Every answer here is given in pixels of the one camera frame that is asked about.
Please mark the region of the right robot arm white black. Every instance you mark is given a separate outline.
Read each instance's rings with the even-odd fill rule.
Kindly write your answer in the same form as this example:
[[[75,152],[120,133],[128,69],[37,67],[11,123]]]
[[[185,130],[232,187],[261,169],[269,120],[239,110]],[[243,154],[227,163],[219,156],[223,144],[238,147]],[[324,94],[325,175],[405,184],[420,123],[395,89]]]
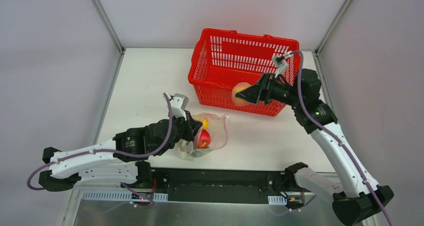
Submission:
[[[284,186],[290,191],[304,188],[328,202],[338,220],[356,225],[378,213],[394,197],[389,186],[380,185],[354,154],[332,109],[320,99],[321,81],[316,71],[298,71],[294,84],[282,76],[265,73],[260,80],[237,93],[235,98],[251,104],[279,102],[294,111],[297,122],[325,153],[339,183],[299,162],[285,169]]]

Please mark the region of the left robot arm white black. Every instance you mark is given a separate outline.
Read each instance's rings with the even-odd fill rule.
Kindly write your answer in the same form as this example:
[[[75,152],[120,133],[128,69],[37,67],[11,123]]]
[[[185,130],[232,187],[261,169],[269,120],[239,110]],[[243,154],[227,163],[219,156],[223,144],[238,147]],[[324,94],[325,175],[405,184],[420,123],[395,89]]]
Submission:
[[[149,157],[164,154],[180,140],[194,141],[202,127],[202,121],[186,111],[183,117],[130,128],[105,142],[79,150],[63,152],[45,148],[42,159],[47,167],[40,172],[38,183],[49,192],[108,183],[147,188],[153,181]]]

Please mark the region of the green vegetable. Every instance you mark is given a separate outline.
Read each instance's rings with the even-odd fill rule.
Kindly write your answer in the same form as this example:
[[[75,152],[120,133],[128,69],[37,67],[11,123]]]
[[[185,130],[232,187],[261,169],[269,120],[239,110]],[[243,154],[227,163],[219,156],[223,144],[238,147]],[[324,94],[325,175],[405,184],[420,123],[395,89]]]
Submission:
[[[195,149],[192,153],[191,156],[194,158],[199,158],[202,156],[205,156],[206,154],[212,152],[212,150],[210,149]]]

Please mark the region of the clear pink zip top bag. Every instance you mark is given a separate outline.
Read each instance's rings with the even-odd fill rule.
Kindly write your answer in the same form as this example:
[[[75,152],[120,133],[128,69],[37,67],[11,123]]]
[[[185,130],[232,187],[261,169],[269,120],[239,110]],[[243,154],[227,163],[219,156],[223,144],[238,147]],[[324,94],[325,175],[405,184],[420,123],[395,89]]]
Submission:
[[[229,139],[227,124],[229,115],[218,116],[212,113],[200,113],[193,118],[202,122],[202,127],[194,141],[180,140],[176,143],[177,156],[186,161],[205,156],[212,151],[223,148]]]

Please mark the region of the yellow orange fruit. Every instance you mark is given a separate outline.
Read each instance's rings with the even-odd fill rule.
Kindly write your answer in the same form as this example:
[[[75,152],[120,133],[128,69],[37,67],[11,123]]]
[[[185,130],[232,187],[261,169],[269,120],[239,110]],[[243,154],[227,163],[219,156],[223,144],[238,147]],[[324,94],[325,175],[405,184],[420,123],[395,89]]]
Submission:
[[[202,129],[203,130],[207,130],[209,127],[209,121],[207,118],[205,117],[197,117],[196,120],[201,121],[202,122]]]

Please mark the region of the red apple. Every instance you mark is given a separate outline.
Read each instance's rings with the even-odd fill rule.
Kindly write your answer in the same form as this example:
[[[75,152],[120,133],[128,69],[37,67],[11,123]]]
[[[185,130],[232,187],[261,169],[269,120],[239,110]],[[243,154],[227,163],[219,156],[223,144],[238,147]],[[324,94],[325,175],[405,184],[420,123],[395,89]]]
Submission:
[[[207,149],[210,143],[211,143],[210,133],[207,130],[202,130],[196,142],[197,148]]]

